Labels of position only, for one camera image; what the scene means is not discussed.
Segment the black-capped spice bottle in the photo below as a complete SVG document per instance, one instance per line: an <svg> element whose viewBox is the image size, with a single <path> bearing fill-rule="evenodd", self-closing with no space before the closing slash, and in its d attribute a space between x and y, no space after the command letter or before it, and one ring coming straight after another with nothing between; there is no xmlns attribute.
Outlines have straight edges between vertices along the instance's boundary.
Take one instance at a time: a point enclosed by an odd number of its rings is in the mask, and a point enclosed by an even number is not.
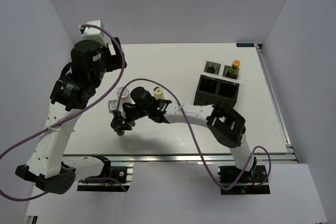
<svg viewBox="0 0 336 224"><path fill-rule="evenodd" d="M118 130L118 131L116 131L116 134L118 136L123 136L125 134L125 131L124 130Z"/></svg>
<svg viewBox="0 0 336 224"><path fill-rule="evenodd" d="M211 74L214 74L215 71L216 71L216 69L215 69L214 67L212 67L212 66L209 66L209 67L207 67L207 69L206 69L206 72L207 72L207 73L211 73Z"/></svg>

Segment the yellow-capped red sauce bottle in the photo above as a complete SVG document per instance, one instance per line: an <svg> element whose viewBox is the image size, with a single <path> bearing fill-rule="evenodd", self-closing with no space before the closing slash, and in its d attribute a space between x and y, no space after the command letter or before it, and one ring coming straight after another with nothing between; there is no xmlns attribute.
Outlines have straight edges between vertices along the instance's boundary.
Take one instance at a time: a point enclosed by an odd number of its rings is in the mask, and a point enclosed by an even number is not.
<svg viewBox="0 0 336 224"><path fill-rule="evenodd" d="M240 61L234 60L226 74L226 77L231 78L231 79L236 79L238 76L239 66L240 66Z"/></svg>

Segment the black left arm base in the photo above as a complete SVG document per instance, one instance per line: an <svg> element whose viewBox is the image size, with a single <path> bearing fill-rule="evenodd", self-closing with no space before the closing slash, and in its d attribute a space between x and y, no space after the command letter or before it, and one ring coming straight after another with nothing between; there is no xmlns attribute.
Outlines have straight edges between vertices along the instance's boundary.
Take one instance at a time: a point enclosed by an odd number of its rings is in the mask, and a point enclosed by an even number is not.
<svg viewBox="0 0 336 224"><path fill-rule="evenodd" d="M78 182L77 191L86 192L123 192L126 193L130 187L133 173L133 165L111 163L111 161L101 155L91 155L103 163L102 171L99 175L90 175Z"/></svg>

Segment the cream-lidded seasoning shaker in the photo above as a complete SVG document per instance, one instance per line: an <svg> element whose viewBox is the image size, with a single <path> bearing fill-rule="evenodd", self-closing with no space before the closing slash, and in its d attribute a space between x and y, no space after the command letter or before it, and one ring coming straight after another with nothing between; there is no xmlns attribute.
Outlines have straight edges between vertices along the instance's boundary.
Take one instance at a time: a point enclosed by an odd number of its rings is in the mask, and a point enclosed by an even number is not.
<svg viewBox="0 0 336 224"><path fill-rule="evenodd" d="M161 100L164 100L165 97L164 97L164 90L162 87L160 86L157 86L153 89L153 96L156 98L156 99L161 99Z"/></svg>

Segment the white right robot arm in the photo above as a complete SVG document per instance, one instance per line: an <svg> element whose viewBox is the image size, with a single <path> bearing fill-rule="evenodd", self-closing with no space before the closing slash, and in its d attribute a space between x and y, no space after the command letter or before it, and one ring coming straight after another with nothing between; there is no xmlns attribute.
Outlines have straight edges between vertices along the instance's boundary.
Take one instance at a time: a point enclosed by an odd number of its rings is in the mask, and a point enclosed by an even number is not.
<svg viewBox="0 0 336 224"><path fill-rule="evenodd" d="M110 100L112 129L119 135L135 127L138 119L147 117L155 123L190 123L208 128L217 142L229 148L238 177L247 182L256 175L256 158L247 140L245 119L227 104L180 105L171 100L157 99L143 87L132 90L131 102Z"/></svg>

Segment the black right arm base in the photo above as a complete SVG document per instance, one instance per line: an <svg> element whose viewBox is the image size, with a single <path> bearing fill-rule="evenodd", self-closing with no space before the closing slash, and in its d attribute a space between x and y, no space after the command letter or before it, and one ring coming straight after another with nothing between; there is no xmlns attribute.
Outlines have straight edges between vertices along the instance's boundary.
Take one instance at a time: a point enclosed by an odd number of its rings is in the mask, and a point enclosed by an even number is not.
<svg viewBox="0 0 336 224"><path fill-rule="evenodd" d="M223 187L228 187L238 176L240 170L235 166L220 166L219 181ZM267 171L265 165L257 165L254 173L251 175L248 172L244 172L242 177L236 183L236 185L230 190L220 191L221 195L269 195L270 187L268 179L261 184L267 177Z"/></svg>

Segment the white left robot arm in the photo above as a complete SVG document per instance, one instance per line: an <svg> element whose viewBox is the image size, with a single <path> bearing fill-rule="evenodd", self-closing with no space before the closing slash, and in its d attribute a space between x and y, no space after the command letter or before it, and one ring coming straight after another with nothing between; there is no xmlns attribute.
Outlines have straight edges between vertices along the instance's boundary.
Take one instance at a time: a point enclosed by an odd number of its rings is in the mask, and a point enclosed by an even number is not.
<svg viewBox="0 0 336 224"><path fill-rule="evenodd" d="M72 48L71 62L61 71L50 95L45 132L25 165L15 174L33 182L37 188L52 194L64 194L74 182L94 177L104 182L110 178L110 161L92 155L79 161L63 161L65 148L79 112L100 86L106 72L121 68L121 55L112 55L108 44L95 40L81 40Z"/></svg>

